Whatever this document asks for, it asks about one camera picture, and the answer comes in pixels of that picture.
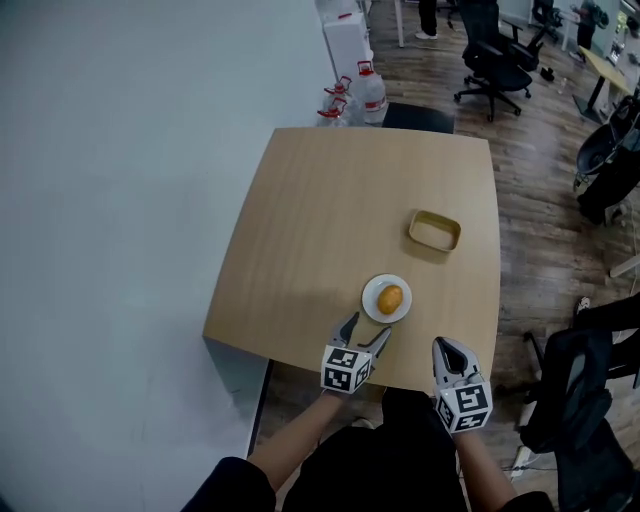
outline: white shoe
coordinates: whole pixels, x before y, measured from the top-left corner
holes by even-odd
[[[416,37],[418,39],[438,39],[438,34],[430,36],[424,30],[419,30],[418,32],[416,32]]]

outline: white cabinet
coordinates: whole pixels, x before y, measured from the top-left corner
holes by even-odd
[[[364,15],[354,12],[325,22],[324,33],[337,78],[346,75],[356,80],[358,62],[373,59]]]

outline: desk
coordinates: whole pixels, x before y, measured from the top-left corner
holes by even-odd
[[[591,65],[595,68],[596,73],[598,73],[598,83],[596,84],[595,89],[593,89],[593,93],[591,93],[591,98],[589,101],[585,101],[583,98],[579,96],[573,95],[573,100],[576,102],[576,106],[580,113],[586,117],[587,119],[591,119],[598,124],[602,124],[602,120],[600,119],[600,115],[595,111],[593,106],[598,99],[598,94],[600,94],[600,90],[604,85],[605,80],[609,80],[613,85],[615,85],[621,91],[627,94],[633,94],[632,91],[627,86],[627,81],[624,78],[624,75],[620,73],[616,68],[614,68],[609,62],[604,59],[601,59],[593,52],[586,50],[582,46],[580,47],[580,51],[584,54],[586,59],[591,63]]]
[[[462,226],[440,253],[412,242],[415,209]],[[320,371],[332,327],[367,281],[394,273],[413,293],[372,382],[432,391],[432,342],[467,344],[491,373],[500,295],[500,237],[489,144],[386,128],[274,131],[218,278],[204,336]],[[380,330],[364,312],[352,340]]]

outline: black chair back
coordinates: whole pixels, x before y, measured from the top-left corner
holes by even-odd
[[[562,512],[619,512],[634,498],[638,474],[604,419],[611,331],[568,329],[549,338],[536,408],[522,442],[553,451]]]
[[[498,28],[500,9],[497,0],[460,0],[458,6],[469,40],[469,45],[462,54],[463,58],[475,57],[479,49],[474,45],[479,42],[500,49],[502,45]]]

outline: plastic bottle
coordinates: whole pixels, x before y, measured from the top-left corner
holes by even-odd
[[[566,88],[567,88],[567,79],[563,78],[560,81],[560,89],[558,89],[558,94],[563,94]]]
[[[349,126],[349,114],[345,111],[347,102],[342,98],[334,98],[326,110],[318,110],[318,126],[328,128],[344,128]]]
[[[387,90],[382,77],[373,70],[373,63],[370,60],[358,62],[360,74],[360,90],[362,91],[362,101],[364,102],[365,116],[367,124],[382,123],[387,114]]]
[[[328,94],[325,103],[324,110],[327,110],[333,103],[334,98],[340,98],[346,101],[345,110],[347,111],[350,126],[365,126],[364,122],[364,105],[355,96],[349,94],[349,86],[351,85],[351,78],[343,76],[339,82],[333,86],[333,89],[325,88],[325,92]]]

